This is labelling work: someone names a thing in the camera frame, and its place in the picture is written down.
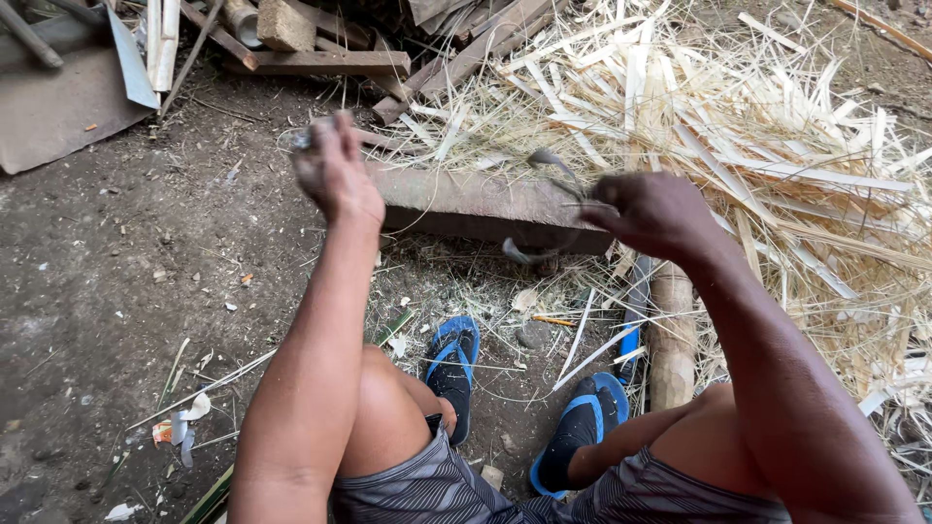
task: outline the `dirt ground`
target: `dirt ground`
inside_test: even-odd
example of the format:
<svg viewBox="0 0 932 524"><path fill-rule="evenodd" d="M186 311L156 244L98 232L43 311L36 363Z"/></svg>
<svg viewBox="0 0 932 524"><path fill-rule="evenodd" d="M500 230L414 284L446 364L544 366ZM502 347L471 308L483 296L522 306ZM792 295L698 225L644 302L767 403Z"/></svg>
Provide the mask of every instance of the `dirt ground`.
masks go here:
<svg viewBox="0 0 932 524"><path fill-rule="evenodd" d="M789 5L800 13L807 6ZM932 30L913 23L925 23L914 14L919 6L906 0L887 18L932 46ZM766 14L763 3L745 8ZM818 33L834 37L827 48L850 55L837 90L879 82L877 103L932 115L932 70L923 60L855 28L836 9L815 4L813 20ZM152 424L164 417L126 428L156 412L186 338L185 373L172 400L274 349L285 335L323 222L295 186L277 140L308 116L331 113L344 96L365 125L366 108L380 96L353 79L344 95L333 79L233 76L218 70L218 52L211 48L208 63L197 66L187 99L163 123L146 120L0 178L7 296L0 302L0 523L99 522L119 503L146 505L130 521L177 522L234 460L235 441L227 439L195 450L187 469L177 448L153 446ZM932 131L928 120L894 112L902 125ZM573 271L571 262L564 271ZM167 280L157 283L161 269ZM240 283L246 274L253 275L249 287ZM410 357L426 349L433 330L469 310L483 328L480 364L528 366L476 369L472 432L460 449L476 471L483 464L501 469L502 491L515 501L531 496L528 468L571 393L570 385L537 400L563 362L555 352L545 355L561 330L558 349L568 348L571 330L548 324L532 349L515 338L521 323L509 302L537 279L499 256L497 246L402 234L382 249L366 317L373 338L410 297L417 315L405 326L408 355L400 362L409 371L421 367ZM597 315L580 354L606 340L617 320ZM190 373L209 354L202 376ZM261 369L211 392L214 411L193 425L197 442L240 428ZM504 448L502 434L514 448ZM125 451L129 457L103 487Z"/></svg>

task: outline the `striped shorts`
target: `striped shorts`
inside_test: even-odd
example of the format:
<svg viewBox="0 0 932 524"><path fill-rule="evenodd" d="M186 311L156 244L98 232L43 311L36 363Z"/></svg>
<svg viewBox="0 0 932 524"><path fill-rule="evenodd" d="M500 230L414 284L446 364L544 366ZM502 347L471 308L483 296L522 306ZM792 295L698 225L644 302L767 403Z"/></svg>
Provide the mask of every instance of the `striped shorts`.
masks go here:
<svg viewBox="0 0 932 524"><path fill-rule="evenodd" d="M440 415L427 422L436 437L415 457L381 473L335 480L336 522L789 522L783 504L710 486L658 461L647 448L610 468L569 504L550 497L513 504L450 448Z"/></svg>

